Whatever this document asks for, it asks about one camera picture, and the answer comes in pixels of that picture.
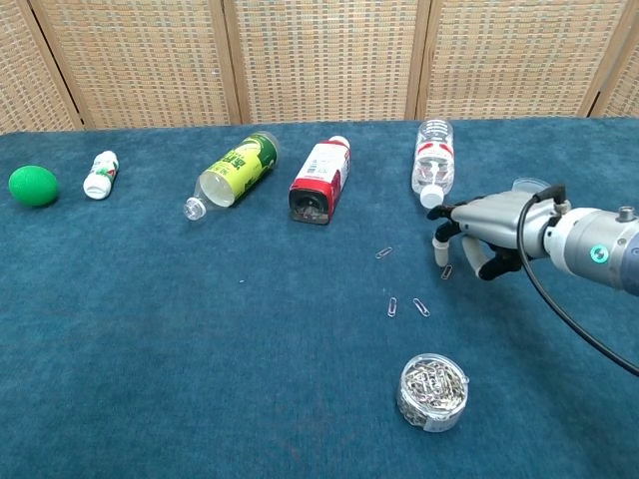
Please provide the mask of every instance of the wicker screen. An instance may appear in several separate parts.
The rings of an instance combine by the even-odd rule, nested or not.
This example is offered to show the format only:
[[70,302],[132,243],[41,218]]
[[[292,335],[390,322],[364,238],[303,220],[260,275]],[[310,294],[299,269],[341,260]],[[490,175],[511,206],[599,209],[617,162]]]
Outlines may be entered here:
[[603,112],[608,117],[639,117],[639,43],[624,65]]
[[33,3],[91,126],[230,122],[209,0]]
[[31,30],[27,23],[26,2],[26,10],[18,6],[22,1],[0,2],[0,133],[73,130],[61,79],[56,85],[55,64],[47,65],[46,48],[43,52],[34,38],[37,27]]
[[577,115],[618,0],[442,0],[421,116]]
[[404,118],[416,0],[233,3],[251,121]]

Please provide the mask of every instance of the plastic bottle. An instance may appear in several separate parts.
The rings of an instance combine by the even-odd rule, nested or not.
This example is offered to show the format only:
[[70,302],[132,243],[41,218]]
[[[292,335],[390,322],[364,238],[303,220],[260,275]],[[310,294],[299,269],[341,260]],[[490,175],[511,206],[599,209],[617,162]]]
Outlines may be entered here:
[[350,143],[335,136],[317,143],[289,189],[293,219],[327,225],[350,170]]
[[452,125],[445,120],[427,120],[419,126],[412,167],[412,190],[428,209],[443,203],[454,180]]
[[278,159],[279,145],[267,132],[256,132],[204,170],[184,214],[196,221],[215,207],[227,208],[271,170]]
[[111,186],[119,168],[120,164],[115,153],[106,151],[98,155],[83,184],[85,195],[93,200],[106,198],[111,192]]

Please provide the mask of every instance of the clear water bottle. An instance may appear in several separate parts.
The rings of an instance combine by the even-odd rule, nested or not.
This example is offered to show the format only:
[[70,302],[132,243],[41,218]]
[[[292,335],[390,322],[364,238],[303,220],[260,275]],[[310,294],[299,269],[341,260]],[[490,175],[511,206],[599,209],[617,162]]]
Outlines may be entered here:
[[412,190],[428,209],[443,203],[454,179],[452,125],[445,120],[427,120],[419,125],[412,167]]

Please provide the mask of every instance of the paper clip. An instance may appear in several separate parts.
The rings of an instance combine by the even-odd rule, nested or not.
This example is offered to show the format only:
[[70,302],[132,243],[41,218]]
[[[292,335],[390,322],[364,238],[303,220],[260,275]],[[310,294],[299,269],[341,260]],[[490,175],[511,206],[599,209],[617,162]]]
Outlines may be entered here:
[[392,297],[388,301],[388,317],[395,317],[396,311],[397,311],[397,298]]
[[392,246],[387,246],[384,249],[382,249],[381,251],[378,251],[377,254],[375,255],[375,257],[377,259],[382,259],[384,256],[389,254],[391,251],[392,251]]
[[443,269],[441,278],[444,280],[449,279],[451,274],[452,274],[452,264],[447,264],[446,267]]
[[423,302],[421,302],[417,297],[414,297],[412,299],[412,303],[415,306],[417,306],[417,310],[421,313],[422,316],[424,317],[430,316],[430,311],[428,310],[428,308],[424,306]]

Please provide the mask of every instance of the bottle label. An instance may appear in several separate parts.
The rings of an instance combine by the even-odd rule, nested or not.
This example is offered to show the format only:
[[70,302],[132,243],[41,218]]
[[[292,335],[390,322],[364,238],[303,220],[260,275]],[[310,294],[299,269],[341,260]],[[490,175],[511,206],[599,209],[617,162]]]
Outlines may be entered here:
[[276,146],[266,136],[253,133],[208,167],[224,178],[236,199],[244,194],[277,160]]
[[350,154],[345,146],[319,143],[315,145],[309,154],[298,174],[298,178],[320,180],[330,184],[335,177],[335,173],[339,172],[339,189],[342,190],[348,176],[349,167]]
[[437,159],[443,162],[452,162],[454,151],[452,147],[444,142],[425,142],[417,145],[415,156],[418,160]]
[[113,160],[96,157],[93,162],[93,166],[91,167],[91,172],[89,175],[100,175],[102,177],[107,177],[111,183],[113,183],[113,179],[118,172],[118,164]]

